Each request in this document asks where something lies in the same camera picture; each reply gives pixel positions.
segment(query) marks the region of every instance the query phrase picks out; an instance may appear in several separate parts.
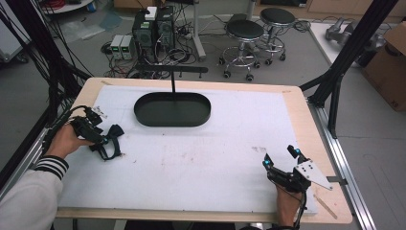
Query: sleeve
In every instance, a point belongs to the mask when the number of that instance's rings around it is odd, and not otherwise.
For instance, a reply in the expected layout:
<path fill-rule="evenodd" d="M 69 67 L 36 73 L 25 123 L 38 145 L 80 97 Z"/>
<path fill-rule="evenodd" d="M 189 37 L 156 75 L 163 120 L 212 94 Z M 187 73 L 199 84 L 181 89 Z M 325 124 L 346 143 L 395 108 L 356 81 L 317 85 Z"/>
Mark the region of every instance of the sleeve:
<path fill-rule="evenodd" d="M 49 230 L 69 166 L 56 156 L 41 158 L 0 202 L 0 229 Z"/>

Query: metal rail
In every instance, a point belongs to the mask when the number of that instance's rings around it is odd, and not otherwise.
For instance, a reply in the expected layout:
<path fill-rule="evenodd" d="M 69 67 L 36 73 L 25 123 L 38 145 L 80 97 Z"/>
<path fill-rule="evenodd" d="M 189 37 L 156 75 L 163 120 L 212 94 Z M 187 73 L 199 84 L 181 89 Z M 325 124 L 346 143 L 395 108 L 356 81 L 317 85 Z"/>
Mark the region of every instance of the metal rail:
<path fill-rule="evenodd" d="M 18 179 L 23 175 L 23 173 L 29 169 L 41 156 L 42 153 L 42 139 L 46 133 L 46 128 L 43 128 L 39 133 L 38 137 L 35 139 L 34 143 L 31 145 L 30 150 L 27 152 L 25 157 L 21 160 L 18 166 L 15 168 L 14 172 L 10 176 L 9 180 L 6 182 L 2 190 L 0 191 L 0 200 L 4 198 L 6 193 L 12 188 L 12 186 L 18 181 Z"/>
<path fill-rule="evenodd" d="M 347 192 L 348 199 L 350 200 L 350 205 L 352 206 L 353 212 L 357 216 L 360 227 L 363 230 L 375 230 L 376 227 L 373 223 L 372 216 L 356 184 L 346 155 L 344 154 L 338 139 L 335 139 L 328 130 L 328 115 L 325 109 L 318 108 L 314 104 L 309 104 L 309 108 L 314 112 L 313 115 L 317 115 L 317 118 L 313 116 L 313 119 L 316 123 L 319 122 L 319 125 L 325 134 L 330 155 L 334 160 L 333 163 L 336 170 L 341 178 L 346 179 L 348 182 L 348 185 L 345 185 L 344 187 Z"/>

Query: black stool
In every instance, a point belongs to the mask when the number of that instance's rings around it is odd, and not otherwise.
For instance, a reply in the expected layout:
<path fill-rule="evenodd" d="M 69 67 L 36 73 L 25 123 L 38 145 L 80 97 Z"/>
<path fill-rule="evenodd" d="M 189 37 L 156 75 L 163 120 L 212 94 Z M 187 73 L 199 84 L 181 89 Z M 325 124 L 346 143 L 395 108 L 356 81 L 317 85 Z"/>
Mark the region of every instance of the black stool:
<path fill-rule="evenodd" d="M 225 49 L 219 59 L 221 65 L 227 63 L 224 70 L 224 78 L 228 79 L 231 77 L 228 68 L 230 65 L 233 65 L 236 67 L 247 67 L 248 74 L 245 79 L 252 81 L 254 76 L 251 74 L 250 66 L 254 65 L 255 68 L 259 68 L 259 62 L 257 57 L 245 48 L 245 44 L 255 42 L 263 36 L 262 26 L 249 20 L 233 20 L 227 24 L 226 33 L 229 37 L 237 39 L 239 45 Z"/>
<path fill-rule="evenodd" d="M 295 22 L 295 16 L 286 10 L 278 8 L 268 8 L 260 12 L 260 19 L 270 28 L 268 34 L 265 34 L 261 39 L 261 44 L 257 44 L 262 50 L 271 53 L 271 57 L 265 61 L 266 65 L 270 65 L 273 61 L 274 53 L 282 52 L 280 60 L 286 59 L 286 48 L 283 41 L 278 38 L 280 30 L 291 27 Z"/>

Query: black oval plate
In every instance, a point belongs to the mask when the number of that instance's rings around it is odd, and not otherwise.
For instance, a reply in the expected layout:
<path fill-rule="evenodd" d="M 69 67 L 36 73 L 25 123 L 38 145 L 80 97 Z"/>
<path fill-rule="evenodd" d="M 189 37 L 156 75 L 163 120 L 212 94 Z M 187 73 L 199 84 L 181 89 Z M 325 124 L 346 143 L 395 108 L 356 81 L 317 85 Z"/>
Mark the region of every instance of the black oval plate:
<path fill-rule="evenodd" d="M 210 101 L 197 93 L 149 93 L 134 104 L 137 120 L 147 127 L 198 127 L 211 110 Z"/>

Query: hand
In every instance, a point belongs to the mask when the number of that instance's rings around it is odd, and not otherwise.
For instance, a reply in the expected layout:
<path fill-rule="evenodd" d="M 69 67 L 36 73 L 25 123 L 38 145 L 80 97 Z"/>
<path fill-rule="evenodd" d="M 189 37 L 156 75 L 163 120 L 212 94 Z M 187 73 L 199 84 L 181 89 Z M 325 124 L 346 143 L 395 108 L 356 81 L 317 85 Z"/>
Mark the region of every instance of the hand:
<path fill-rule="evenodd" d="M 276 185 L 278 197 L 278 223 L 279 226 L 293 227 L 294 218 L 301 204 L 302 193 L 289 193 L 284 188 Z"/>
<path fill-rule="evenodd" d="M 64 159 L 70 153 L 76 151 L 80 146 L 92 146 L 94 143 L 79 139 L 72 125 L 64 125 L 55 135 L 45 155 L 54 155 Z"/>

